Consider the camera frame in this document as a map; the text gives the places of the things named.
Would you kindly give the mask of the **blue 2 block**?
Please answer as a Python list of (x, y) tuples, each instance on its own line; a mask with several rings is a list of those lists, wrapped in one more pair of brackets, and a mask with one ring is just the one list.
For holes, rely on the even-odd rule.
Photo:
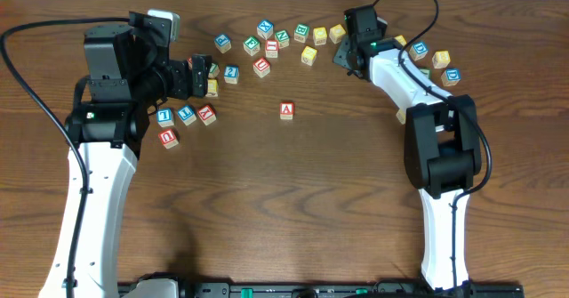
[(228, 84), (236, 85), (239, 79), (239, 67), (228, 65), (224, 71), (224, 80)]

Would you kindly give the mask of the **red A block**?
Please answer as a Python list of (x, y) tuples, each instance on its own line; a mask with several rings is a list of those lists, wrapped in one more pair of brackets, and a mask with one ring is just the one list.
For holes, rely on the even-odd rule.
[(279, 116), (281, 120), (293, 120), (294, 116), (294, 103), (281, 102), (279, 109)]

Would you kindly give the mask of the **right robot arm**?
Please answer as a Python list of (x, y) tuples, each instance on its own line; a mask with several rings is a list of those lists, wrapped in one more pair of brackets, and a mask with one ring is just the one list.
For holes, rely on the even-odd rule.
[(394, 38), (373, 6), (344, 12), (347, 34), (334, 63), (381, 88), (401, 111), (404, 164), (422, 203), (425, 252), (421, 275), (435, 293), (465, 294), (465, 220), (474, 178), (481, 170), (474, 101), (432, 83)]

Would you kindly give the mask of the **green R block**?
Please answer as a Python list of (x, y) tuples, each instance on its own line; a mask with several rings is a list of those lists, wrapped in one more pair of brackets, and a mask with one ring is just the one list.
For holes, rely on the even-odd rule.
[(219, 75), (219, 73), (220, 73), (219, 66), (218, 66), (216, 63), (213, 62), (213, 63), (211, 64), (208, 77), (209, 77), (210, 79), (214, 79), (214, 78), (216, 78), (216, 77)]

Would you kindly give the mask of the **yellow block left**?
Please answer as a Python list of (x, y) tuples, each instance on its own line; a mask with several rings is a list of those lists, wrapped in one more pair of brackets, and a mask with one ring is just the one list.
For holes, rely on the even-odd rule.
[(218, 81), (216, 79), (209, 79), (206, 97), (218, 97), (218, 96), (219, 96)]

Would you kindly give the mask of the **yellow block top right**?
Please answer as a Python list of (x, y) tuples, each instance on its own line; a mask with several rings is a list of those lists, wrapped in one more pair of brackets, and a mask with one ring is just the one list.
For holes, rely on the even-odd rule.
[(338, 44), (345, 35), (346, 30), (341, 24), (337, 24), (329, 30), (329, 37), (334, 44)]

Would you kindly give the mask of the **blue L block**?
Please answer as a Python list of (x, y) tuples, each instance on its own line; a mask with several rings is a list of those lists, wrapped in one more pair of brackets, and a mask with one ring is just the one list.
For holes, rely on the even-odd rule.
[(156, 113), (156, 121), (161, 127), (174, 126), (172, 110), (169, 108), (158, 110)]

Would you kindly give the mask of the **yellow block upper right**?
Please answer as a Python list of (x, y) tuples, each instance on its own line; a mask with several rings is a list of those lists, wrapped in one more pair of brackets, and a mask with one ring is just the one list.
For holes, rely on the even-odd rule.
[(396, 36), (395, 39), (402, 45), (405, 46), (407, 44), (405, 38), (402, 35)]

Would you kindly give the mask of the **red Y block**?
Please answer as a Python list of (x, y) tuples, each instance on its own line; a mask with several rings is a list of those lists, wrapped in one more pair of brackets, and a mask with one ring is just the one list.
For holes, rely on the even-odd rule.
[(197, 114), (204, 125), (210, 125), (217, 120), (216, 113), (212, 105), (206, 104), (197, 111)]

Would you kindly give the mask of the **red U block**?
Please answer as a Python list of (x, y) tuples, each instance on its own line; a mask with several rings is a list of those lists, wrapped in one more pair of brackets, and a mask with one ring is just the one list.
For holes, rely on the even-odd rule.
[(177, 146), (180, 142), (177, 133), (173, 129), (167, 129), (158, 134), (159, 140), (166, 149)]

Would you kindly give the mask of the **blue D block upper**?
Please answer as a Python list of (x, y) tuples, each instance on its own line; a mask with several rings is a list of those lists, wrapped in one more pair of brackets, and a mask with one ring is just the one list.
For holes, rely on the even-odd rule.
[(411, 45), (409, 56), (412, 60), (417, 61), (423, 59), (429, 52), (429, 48), (422, 41)]

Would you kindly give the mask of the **blue X block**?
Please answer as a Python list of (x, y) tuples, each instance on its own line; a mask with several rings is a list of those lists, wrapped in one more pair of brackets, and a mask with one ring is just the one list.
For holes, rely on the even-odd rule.
[(261, 38), (268, 40), (273, 35), (273, 33), (274, 33), (274, 24), (269, 20), (262, 20), (257, 25), (257, 34)]

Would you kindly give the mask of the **green L block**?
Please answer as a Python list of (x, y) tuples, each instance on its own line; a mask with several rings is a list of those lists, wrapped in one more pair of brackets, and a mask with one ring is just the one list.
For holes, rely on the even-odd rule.
[(431, 77), (431, 71), (428, 68), (421, 68), (420, 72), (426, 77), (426, 78), (430, 78)]

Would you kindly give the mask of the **yellow block far right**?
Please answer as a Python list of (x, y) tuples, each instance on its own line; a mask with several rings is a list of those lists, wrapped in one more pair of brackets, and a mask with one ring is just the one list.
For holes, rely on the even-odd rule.
[(446, 68), (451, 62), (450, 53), (448, 51), (436, 51), (432, 57), (433, 68)]

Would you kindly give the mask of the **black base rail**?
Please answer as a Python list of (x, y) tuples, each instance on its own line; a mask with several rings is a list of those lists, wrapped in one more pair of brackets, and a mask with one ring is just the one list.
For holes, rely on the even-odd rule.
[(481, 297), (524, 298), (520, 285), (480, 285), (465, 283), (456, 290), (431, 290), (420, 280), (389, 279), (373, 285), (231, 285), (228, 283), (177, 284), (177, 292), (167, 289), (163, 294), (150, 285), (174, 285), (172, 279), (156, 278), (138, 284), (120, 285), (121, 297), (188, 297), (188, 298), (342, 298), (342, 297)]

